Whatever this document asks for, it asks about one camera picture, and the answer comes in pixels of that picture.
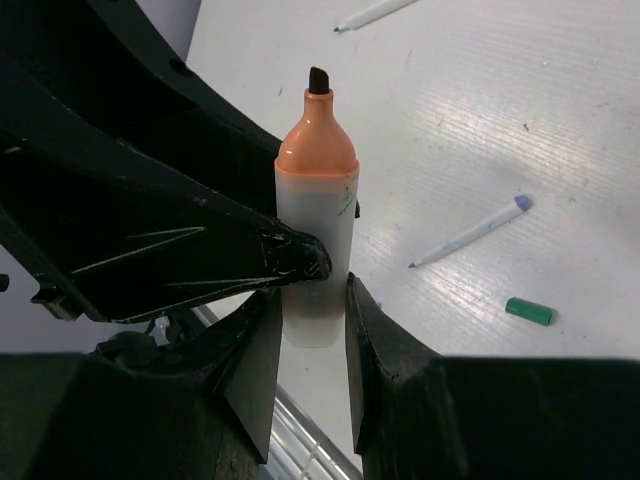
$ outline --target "white table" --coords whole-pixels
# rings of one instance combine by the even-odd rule
[[[362,169],[352,270],[425,344],[640,357],[640,3],[423,0],[332,32],[370,3],[204,0],[188,64],[280,138],[309,67],[329,72]],[[529,213],[406,268],[520,192]],[[511,296],[557,322],[506,315]],[[279,381],[350,454],[344,345],[283,343]]]

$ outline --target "blue marker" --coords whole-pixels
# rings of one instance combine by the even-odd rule
[[[513,220],[518,215],[523,214],[527,210],[531,208],[533,202],[531,198],[527,195],[518,195],[513,199],[513,202],[508,206],[502,208],[500,211],[494,213],[489,218],[485,218],[481,222],[476,223],[474,226],[466,229],[464,232],[459,233],[451,237],[446,242],[441,242],[431,250],[429,250],[425,255],[422,256],[419,260],[412,262],[409,265],[409,268],[419,267],[424,263],[433,263],[437,262],[441,258],[446,257],[451,252],[455,252],[459,248],[468,245],[469,243],[477,240],[485,233],[489,233],[492,230],[495,230],[500,225],[504,225],[505,223]]]

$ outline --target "green cap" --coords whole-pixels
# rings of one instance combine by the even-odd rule
[[[507,301],[504,311],[516,317],[539,323],[545,327],[551,324],[551,319],[553,318],[553,310],[549,307],[527,302],[526,300],[516,297],[510,298]]]

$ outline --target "highlighter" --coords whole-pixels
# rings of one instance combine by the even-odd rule
[[[327,73],[312,67],[304,113],[275,161],[278,218],[317,237],[333,265],[327,280],[282,289],[285,337],[300,347],[331,346],[344,318],[360,164],[333,97]]]

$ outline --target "white marker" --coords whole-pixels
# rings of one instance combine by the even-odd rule
[[[357,30],[368,23],[375,22],[376,20],[395,12],[396,10],[400,10],[402,7],[406,7],[410,3],[416,1],[417,0],[386,0],[384,2],[380,2],[360,13],[356,13],[352,17],[349,17],[343,23],[334,28],[333,31],[344,32],[345,30]]]
[[[419,267],[424,263],[437,262],[441,258],[449,255],[451,252],[455,252],[459,248],[477,240],[485,233],[489,233],[500,225],[504,225],[505,223],[513,220],[518,215],[529,210],[532,205],[533,202],[528,196],[518,195],[513,199],[513,203],[481,222],[476,223],[473,227],[466,229],[464,232],[461,232],[446,242],[439,244],[437,247],[432,248],[422,258],[412,262],[411,265],[409,265],[409,268]]]

